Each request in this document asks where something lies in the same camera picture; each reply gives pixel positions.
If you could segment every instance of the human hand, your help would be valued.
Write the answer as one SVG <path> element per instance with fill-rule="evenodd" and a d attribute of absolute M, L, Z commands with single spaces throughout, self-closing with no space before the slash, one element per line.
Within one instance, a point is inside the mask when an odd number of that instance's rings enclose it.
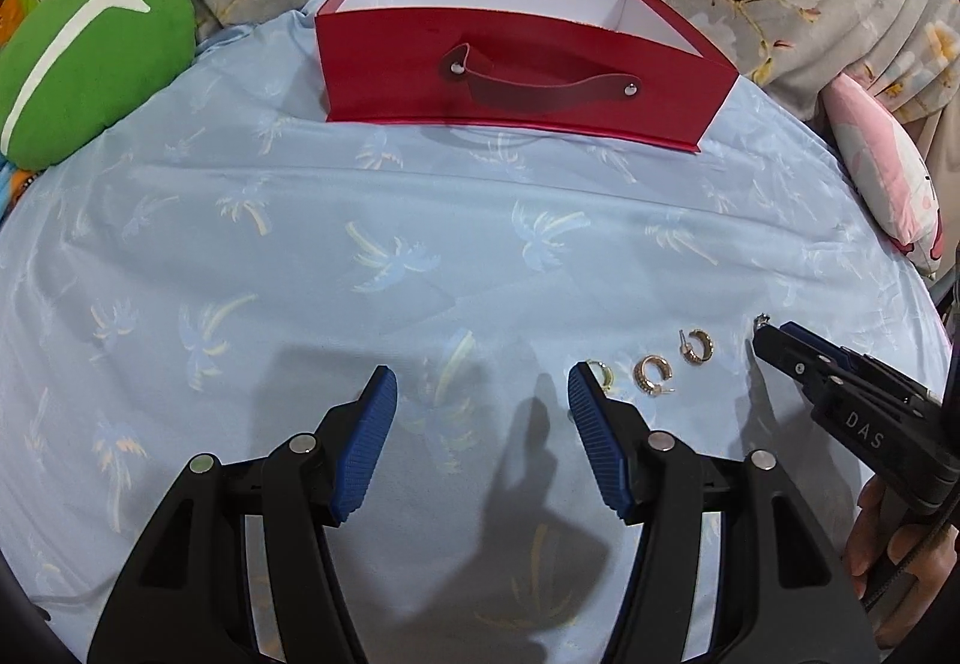
<path fill-rule="evenodd" d="M 861 599 L 867 590 L 870 568 L 883 554 L 880 503 L 886 489 L 886 483 L 877 476 L 863 486 L 860 497 L 856 500 L 860 514 L 853 523 L 843 555 L 843 562 L 853 579 L 856 595 Z M 887 544 L 887 557 L 899 564 L 928 532 L 929 527 L 926 525 L 905 525 L 899 528 Z M 910 629 L 915 627 L 923 613 L 933 604 L 957 562 L 956 540 L 957 529 L 948 525 L 930 547 L 918 554 L 906 568 L 906 572 L 915 576 L 917 582 L 875 632 L 880 648 L 893 648 L 904 641 Z"/>

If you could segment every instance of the bed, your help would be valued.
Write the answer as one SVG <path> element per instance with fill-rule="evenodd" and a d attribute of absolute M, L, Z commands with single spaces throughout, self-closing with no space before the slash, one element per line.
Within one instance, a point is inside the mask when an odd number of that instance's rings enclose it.
<path fill-rule="evenodd" d="M 264 455 L 354 399 L 400 408 L 331 548 L 372 661 L 599 660 L 637 546 L 603 507 L 565 375 L 694 449 L 772 449 L 837 547 L 868 473 L 749 347 L 795 320 L 943 389 L 947 338 L 837 159 L 738 80 L 692 156 L 510 129 L 325 124 L 311 0 L 37 178 L 0 233 L 0 542 L 83 660 L 190 456 Z M 716 344 L 695 368 L 678 331 Z M 669 357 L 676 392 L 631 380 Z M 712 617 L 717 522 L 704 517 Z M 256 542 L 256 529 L 251 529 Z M 261 647 L 279 656 L 262 557 Z"/>

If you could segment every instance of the red strap handle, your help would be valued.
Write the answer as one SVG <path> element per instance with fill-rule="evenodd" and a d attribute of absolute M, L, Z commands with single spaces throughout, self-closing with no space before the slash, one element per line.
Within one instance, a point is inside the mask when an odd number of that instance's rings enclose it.
<path fill-rule="evenodd" d="M 490 75 L 493 62 L 476 47 L 460 44 L 445 54 L 440 73 L 450 81 L 466 81 L 476 103 L 509 112 L 541 115 L 592 101 L 631 100 L 640 94 L 640 80 L 629 73 L 599 73 L 565 85 L 531 85 Z"/>

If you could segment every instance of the gold hoop earring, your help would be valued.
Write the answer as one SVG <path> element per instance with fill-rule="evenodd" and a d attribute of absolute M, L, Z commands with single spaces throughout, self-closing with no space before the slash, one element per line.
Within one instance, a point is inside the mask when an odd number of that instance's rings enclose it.
<path fill-rule="evenodd" d="M 713 357 L 713 339 L 711 339 L 709 333 L 702 328 L 693 329 L 690 335 L 704 346 L 704 354 L 698 356 L 698 354 L 694 352 L 693 345 L 690 344 L 683 331 L 680 331 L 680 354 L 682 354 L 689 363 L 692 363 L 694 366 L 700 366 Z"/>
<path fill-rule="evenodd" d="M 649 377 L 647 377 L 646 366 L 648 363 L 653 364 L 661 377 L 664 378 L 660 383 L 655 383 Z M 673 393 L 674 390 L 672 387 L 664 387 L 664 383 L 673 377 L 673 369 L 671 368 L 669 362 L 665 357 L 661 356 L 647 356 L 642 359 L 636 366 L 634 366 L 634 382 L 637 383 L 637 386 L 644 393 L 648 393 L 651 396 L 660 396 L 663 393 Z"/>
<path fill-rule="evenodd" d="M 603 375 L 603 380 L 599 381 L 600 389 L 603 393 L 610 393 L 613 390 L 613 369 L 601 360 L 588 360 L 587 365 L 596 366 L 600 369 L 600 373 Z"/>

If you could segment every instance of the cable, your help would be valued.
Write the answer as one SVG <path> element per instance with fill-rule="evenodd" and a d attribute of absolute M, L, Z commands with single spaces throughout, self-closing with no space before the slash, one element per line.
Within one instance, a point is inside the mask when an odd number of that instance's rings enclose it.
<path fill-rule="evenodd" d="M 944 528 L 947 528 L 949 525 L 950 517 L 953 515 L 954 509 L 956 509 L 957 504 L 960 504 L 960 482 L 957 485 L 954 485 L 947 495 L 947 499 L 944 499 L 943 506 L 940 507 L 940 512 L 937 515 L 933 525 L 930 527 L 925 537 L 915 544 L 908 552 L 901 562 L 896 565 L 896 571 L 894 574 L 889 576 L 888 579 L 870 595 L 869 598 L 864 600 L 863 608 L 870 612 L 874 605 L 880 601 L 880 598 L 890 589 L 890 586 L 894 584 L 897 578 L 900 575 L 904 574 L 907 568 L 912 564 L 920 555 L 921 552 L 925 551 L 933 544 L 934 540 L 943 532 Z"/>

